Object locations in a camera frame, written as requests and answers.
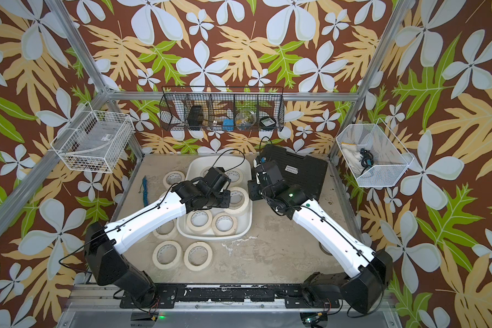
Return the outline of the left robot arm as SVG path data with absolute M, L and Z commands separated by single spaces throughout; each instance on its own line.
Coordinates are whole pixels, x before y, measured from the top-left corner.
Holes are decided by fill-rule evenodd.
M 139 307 L 151 307 L 158 298 L 155 283 L 123 254 L 173 219 L 197 210 L 228 208 L 230 183 L 224 168 L 210 168 L 203 177 L 174 184 L 162 198 L 132 215 L 106 225 L 89 226 L 84 255 L 97 284 L 113 284 Z

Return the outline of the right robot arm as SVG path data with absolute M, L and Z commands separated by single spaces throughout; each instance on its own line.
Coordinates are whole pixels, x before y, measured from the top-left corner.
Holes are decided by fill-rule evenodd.
M 303 189 L 288 184 L 275 161 L 254 161 L 254 200 L 264 199 L 272 211 L 307 230 L 340 264 L 343 273 L 311 274 L 301 285 L 303 299 L 312 308 L 328 299 L 341 299 L 368 315 L 380 305 L 392 279 L 392 257 L 374 251 L 335 222 L 317 200 Z

